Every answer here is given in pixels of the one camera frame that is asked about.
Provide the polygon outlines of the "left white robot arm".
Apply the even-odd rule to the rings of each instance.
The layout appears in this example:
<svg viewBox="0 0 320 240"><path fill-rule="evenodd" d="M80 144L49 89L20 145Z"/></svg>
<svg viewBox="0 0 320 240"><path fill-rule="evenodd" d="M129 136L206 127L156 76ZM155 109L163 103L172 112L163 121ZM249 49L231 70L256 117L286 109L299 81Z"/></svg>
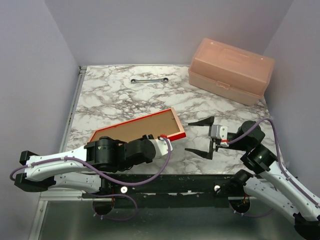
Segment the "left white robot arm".
<svg viewBox="0 0 320 240"><path fill-rule="evenodd" d="M111 185L104 181L135 187L156 179L166 168L173 147L166 136L157 139L143 137L130 142L103 136L76 149L40 156L28 150L20 155L21 166L9 178L25 192L44 192L52 188L67 188L97 194L104 198L110 194ZM108 173L123 172L133 166L151 163L166 156L161 169L140 182L117 180Z"/></svg>

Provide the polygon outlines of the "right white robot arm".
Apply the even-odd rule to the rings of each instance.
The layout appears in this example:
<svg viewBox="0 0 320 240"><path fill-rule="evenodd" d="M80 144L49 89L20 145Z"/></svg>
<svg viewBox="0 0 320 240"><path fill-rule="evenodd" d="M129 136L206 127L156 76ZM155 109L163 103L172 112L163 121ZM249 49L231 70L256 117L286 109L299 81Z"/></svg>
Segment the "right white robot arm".
<svg viewBox="0 0 320 240"><path fill-rule="evenodd" d="M242 163L253 173L239 170L220 190L231 191L236 196L244 193L255 197L278 211L306 240L320 238L320 199L294 177L281 162L279 146L273 154L262 144L265 133L260 121L245 121L236 133L228 127L214 123L213 116L191 122L190 126L208 126L209 151L189 149L202 158L211 159L220 148L243 151Z"/></svg>

